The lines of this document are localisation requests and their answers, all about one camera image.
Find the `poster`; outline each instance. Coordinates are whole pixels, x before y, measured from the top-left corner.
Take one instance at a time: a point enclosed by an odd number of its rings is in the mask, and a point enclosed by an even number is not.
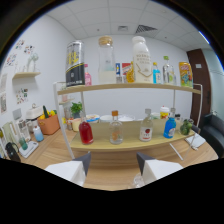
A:
[[[17,104],[28,102],[28,89],[20,89],[16,91]]]
[[[0,95],[0,103],[1,103],[1,114],[4,114],[5,112],[7,112],[6,93]]]
[[[5,67],[7,67],[7,66],[13,66],[14,65],[14,62],[16,60],[16,55],[17,54],[11,54],[11,55],[9,55],[9,57],[6,60]]]
[[[19,40],[19,41],[16,43],[15,49],[16,49],[16,50],[21,50],[21,48],[23,47],[24,42],[25,42],[25,40]]]
[[[33,45],[26,45],[25,50],[24,50],[24,53],[31,55],[31,53],[33,53],[33,49],[34,48],[35,47]]]
[[[1,78],[0,79],[0,93],[1,93],[1,92],[5,92],[6,90],[7,74],[3,74],[0,78]]]

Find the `black chair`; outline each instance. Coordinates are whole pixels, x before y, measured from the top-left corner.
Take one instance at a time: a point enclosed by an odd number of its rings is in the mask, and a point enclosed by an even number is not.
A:
[[[214,114],[202,118],[200,135],[214,149],[218,158],[224,158],[224,121]]]

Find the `door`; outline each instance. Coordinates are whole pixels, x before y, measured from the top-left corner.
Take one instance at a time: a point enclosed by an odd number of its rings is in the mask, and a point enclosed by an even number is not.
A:
[[[210,75],[205,60],[203,51],[201,49],[196,49],[187,52],[189,62],[191,64],[193,73],[193,83],[201,84],[203,86],[203,98],[202,98],[202,109],[201,118],[210,113],[211,109],[211,82]],[[200,90],[200,86],[194,85],[194,89]],[[192,108],[191,108],[191,119],[194,120],[194,125],[197,125],[199,109],[200,109],[201,95],[192,94]]]

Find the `mug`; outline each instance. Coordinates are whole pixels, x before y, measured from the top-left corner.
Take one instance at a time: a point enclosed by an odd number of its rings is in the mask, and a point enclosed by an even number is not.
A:
[[[79,131],[79,124],[81,123],[81,118],[76,118],[72,121],[72,129],[73,131]]]

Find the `ceiling tile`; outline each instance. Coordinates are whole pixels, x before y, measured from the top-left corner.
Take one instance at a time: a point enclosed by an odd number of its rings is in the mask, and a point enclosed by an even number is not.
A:
[[[155,36],[155,39],[157,40],[161,40],[161,41],[164,41],[164,42],[167,42],[167,43],[170,43],[171,41],[177,39],[177,37],[175,37],[174,35],[164,31],[164,30],[161,30],[156,36]]]
[[[171,41],[170,42],[172,45],[176,46],[176,47],[179,47],[179,48],[184,48],[184,47],[189,47],[190,45],[185,43],[183,40],[181,39],[176,39],[174,41]]]
[[[118,26],[127,26],[127,31],[118,31]],[[134,23],[111,23],[111,33],[117,34],[117,35],[123,35],[123,34],[135,34],[136,30],[138,28],[138,24]]]
[[[185,41],[186,43],[188,43],[189,45],[195,45],[195,44],[198,44],[199,42],[194,38],[192,37],[190,34],[186,34],[184,36],[182,36],[180,38],[181,40]]]
[[[76,14],[83,26],[95,23],[109,22],[108,8],[91,9]]]
[[[172,20],[178,16],[178,14],[174,12],[173,10],[167,8],[166,6],[163,6],[162,4],[155,3],[152,1],[148,2],[148,5],[145,8],[145,10],[148,12],[157,14],[159,16],[162,16],[168,20]]]
[[[61,5],[51,10],[49,13],[47,13],[47,15],[51,16],[56,20],[62,20],[68,16],[71,16],[72,12],[66,6]]]
[[[68,30],[73,30],[73,29],[81,27],[81,24],[79,23],[79,21],[74,15],[66,17],[65,19],[62,19],[59,22],[63,26],[65,26],[65,28],[67,28]]]
[[[169,21],[161,16],[149,13],[149,12],[144,12],[139,24],[144,25],[144,26],[149,26],[153,27],[156,29],[161,29],[163,28]]]
[[[184,30],[188,32],[194,32],[197,31],[197,28],[193,26],[188,20],[183,18],[182,16],[178,16],[175,19],[172,20],[172,22],[176,23],[180,27],[182,27]]]
[[[141,17],[142,10],[130,8],[110,8],[111,22],[137,23]]]
[[[76,40],[81,40],[88,37],[86,31],[82,27],[75,30],[71,30],[70,32],[76,38]]]
[[[105,8],[108,6],[107,0],[76,0],[66,4],[74,13],[83,12],[90,9]]]
[[[168,23],[163,30],[167,31],[168,33],[173,34],[176,37],[181,37],[184,34],[187,33],[186,30],[182,29],[180,26],[178,26],[177,24],[170,22]]]
[[[109,7],[144,9],[148,0],[109,0]]]
[[[99,23],[93,24],[91,26],[84,27],[86,33],[90,37],[101,36],[101,35],[110,35],[110,24],[109,23]]]
[[[202,37],[202,35],[196,31],[196,32],[192,32],[190,33],[190,35],[195,38],[200,44],[207,44],[206,40]]]

